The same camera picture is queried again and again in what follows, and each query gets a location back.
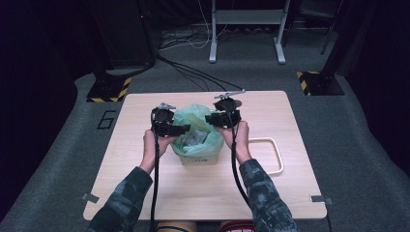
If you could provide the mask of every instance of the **gray carpet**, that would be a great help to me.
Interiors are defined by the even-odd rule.
[[[279,65],[273,36],[262,33],[220,42],[216,64],[208,63],[209,44],[201,49],[179,46],[161,55],[248,91],[287,93],[322,194],[335,201],[328,207],[334,231],[410,231],[410,180],[368,131],[361,106],[344,77],[337,76],[344,96],[306,97],[302,91],[296,72],[320,71],[332,45],[322,56],[323,34],[294,31],[284,49],[286,64]],[[72,114],[1,222],[0,231],[83,231],[87,227],[82,217],[86,202],[80,197],[92,189],[113,130],[97,127],[106,110],[116,110],[109,114],[116,119],[122,106],[121,102],[86,102],[94,80],[89,74],[76,82],[78,98]],[[221,91],[212,83],[209,88]],[[169,65],[157,61],[151,70],[132,79],[128,94],[199,91]],[[298,223],[303,231],[329,231],[325,219]],[[146,232],[147,226],[147,221],[141,221],[135,231]],[[218,231],[218,226],[217,221],[198,222],[201,232]]]

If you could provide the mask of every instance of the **person's left hand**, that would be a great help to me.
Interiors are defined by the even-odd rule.
[[[158,137],[160,146],[160,157],[165,153],[168,145],[177,140],[178,136]],[[144,154],[139,167],[150,174],[155,166],[155,137],[151,130],[146,130],[144,133]]]

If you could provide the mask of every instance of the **camouflage jacket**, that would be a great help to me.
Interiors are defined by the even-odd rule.
[[[247,188],[256,230],[298,231],[288,207],[280,199],[274,183],[259,162],[256,159],[247,160],[239,169]],[[132,231],[152,183],[150,175],[136,167],[96,213],[87,232]]]
[[[274,182],[256,159],[239,166],[256,231],[298,231],[287,205],[280,199]]]

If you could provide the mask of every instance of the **light wood surface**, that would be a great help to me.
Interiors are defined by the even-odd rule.
[[[87,202],[84,218],[92,219],[115,187],[142,161],[144,131],[151,127],[151,110],[161,102],[177,108],[192,103],[215,109],[214,96],[221,92],[130,94],[109,141],[92,194],[100,199]],[[283,172],[273,181],[294,218],[324,218],[322,203],[309,201],[320,195],[304,142],[289,100],[282,91],[250,91],[233,96],[243,105],[243,120],[249,122],[249,137],[271,137],[283,161]],[[279,170],[278,158],[270,143],[252,143],[251,153],[267,172]],[[148,191],[139,219],[149,219],[153,187]],[[226,220],[251,218],[232,174],[230,150],[224,145],[219,161],[210,166],[184,166],[168,147],[160,161],[157,220]]]

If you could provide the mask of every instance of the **green plastic bag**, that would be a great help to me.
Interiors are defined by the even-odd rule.
[[[205,115],[210,114],[211,110],[201,104],[191,104],[175,111],[173,125],[190,124],[190,131],[182,134],[171,143],[175,154],[180,157],[204,158],[217,156],[220,153],[224,141],[223,136],[214,129],[214,126],[205,121]]]

